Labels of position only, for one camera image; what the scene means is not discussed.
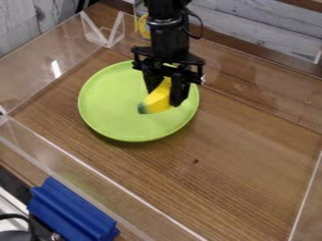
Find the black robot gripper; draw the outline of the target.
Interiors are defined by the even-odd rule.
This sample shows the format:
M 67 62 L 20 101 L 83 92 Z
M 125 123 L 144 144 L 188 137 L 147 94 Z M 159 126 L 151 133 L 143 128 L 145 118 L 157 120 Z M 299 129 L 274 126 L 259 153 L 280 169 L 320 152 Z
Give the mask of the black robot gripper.
M 189 83 L 200 84 L 204 60 L 189 48 L 188 22 L 149 20 L 151 45 L 133 46 L 133 69 L 141 71 L 147 92 L 151 93 L 163 81 L 171 78 L 169 104 L 180 106 L 188 96 Z

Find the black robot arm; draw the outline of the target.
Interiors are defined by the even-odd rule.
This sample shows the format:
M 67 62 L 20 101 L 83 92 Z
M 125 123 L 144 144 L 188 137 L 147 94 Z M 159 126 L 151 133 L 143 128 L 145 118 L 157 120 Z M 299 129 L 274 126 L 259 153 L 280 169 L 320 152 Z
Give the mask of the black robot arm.
M 188 16 L 199 16 L 187 8 L 191 0 L 143 0 L 148 10 L 149 46 L 133 46 L 132 68 L 141 71 L 151 93 L 169 78 L 169 104 L 177 107 L 188 97 L 189 85 L 203 82 L 204 60 L 189 52 Z

